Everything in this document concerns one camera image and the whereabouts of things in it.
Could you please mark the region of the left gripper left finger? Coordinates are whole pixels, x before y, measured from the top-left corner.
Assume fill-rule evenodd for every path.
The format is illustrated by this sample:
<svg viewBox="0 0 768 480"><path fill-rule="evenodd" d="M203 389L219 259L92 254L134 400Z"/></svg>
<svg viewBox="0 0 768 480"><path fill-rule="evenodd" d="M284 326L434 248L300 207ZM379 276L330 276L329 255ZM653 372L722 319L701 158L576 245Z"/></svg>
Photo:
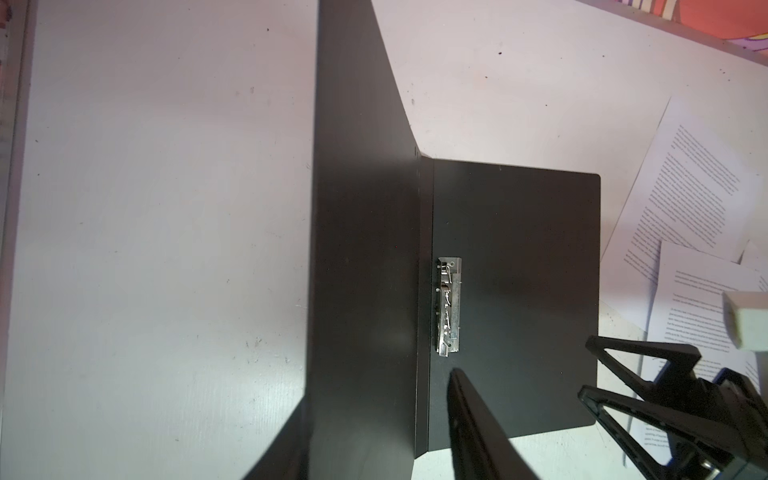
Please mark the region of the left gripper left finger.
<svg viewBox="0 0 768 480"><path fill-rule="evenodd" d="M306 480L308 478L309 422L302 398L267 450L244 480Z"/></svg>

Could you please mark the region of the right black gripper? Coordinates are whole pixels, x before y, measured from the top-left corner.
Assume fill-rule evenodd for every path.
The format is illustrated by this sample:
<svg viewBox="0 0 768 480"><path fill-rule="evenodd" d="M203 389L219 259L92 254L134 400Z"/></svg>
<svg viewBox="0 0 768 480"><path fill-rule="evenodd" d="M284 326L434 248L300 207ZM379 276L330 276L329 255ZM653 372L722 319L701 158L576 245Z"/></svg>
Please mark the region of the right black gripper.
<svg viewBox="0 0 768 480"><path fill-rule="evenodd" d="M657 390L658 404L584 386L582 404L647 479L765 479L767 406L744 375L723 369L695 379L701 360L692 345L590 336L587 350L631 390ZM638 371L615 353L638 358ZM612 416L667 434L671 458L661 464Z"/></svg>

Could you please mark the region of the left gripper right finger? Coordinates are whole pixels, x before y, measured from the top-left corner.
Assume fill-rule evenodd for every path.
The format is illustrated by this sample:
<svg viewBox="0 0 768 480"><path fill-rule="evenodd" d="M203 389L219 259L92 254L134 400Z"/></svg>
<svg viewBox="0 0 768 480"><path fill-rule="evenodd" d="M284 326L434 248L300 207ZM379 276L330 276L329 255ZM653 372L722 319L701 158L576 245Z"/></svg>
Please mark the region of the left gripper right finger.
<svg viewBox="0 0 768 480"><path fill-rule="evenodd" d="M537 479L514 449L466 373L449 375L447 411L456 479Z"/></svg>

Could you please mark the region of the highlighted printed paper sheet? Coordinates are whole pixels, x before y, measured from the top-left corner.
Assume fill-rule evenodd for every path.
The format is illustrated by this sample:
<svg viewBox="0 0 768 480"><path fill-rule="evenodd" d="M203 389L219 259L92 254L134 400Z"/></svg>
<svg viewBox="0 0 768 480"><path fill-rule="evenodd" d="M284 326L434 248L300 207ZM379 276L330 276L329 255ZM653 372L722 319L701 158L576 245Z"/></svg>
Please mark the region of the highlighted printed paper sheet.
<svg viewBox="0 0 768 480"><path fill-rule="evenodd" d="M724 323L722 293L760 291L759 274L734 262L733 250L697 250L691 243L632 239L605 274L604 297L649 341L691 344L702 353L697 376L712 380L724 368L758 384L756 356L736 349Z"/></svg>

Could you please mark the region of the blue file folder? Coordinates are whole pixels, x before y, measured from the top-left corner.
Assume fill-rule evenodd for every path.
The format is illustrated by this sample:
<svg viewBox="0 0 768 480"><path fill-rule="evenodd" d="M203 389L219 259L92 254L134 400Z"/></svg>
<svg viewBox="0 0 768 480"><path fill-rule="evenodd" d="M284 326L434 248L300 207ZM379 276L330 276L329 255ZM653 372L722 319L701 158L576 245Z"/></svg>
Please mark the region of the blue file folder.
<svg viewBox="0 0 768 480"><path fill-rule="evenodd" d="M586 427L601 180L432 159L368 1L319 5L306 394L312 479L407 479L449 445L451 370L511 438ZM436 262L462 259L460 349L436 352Z"/></svg>

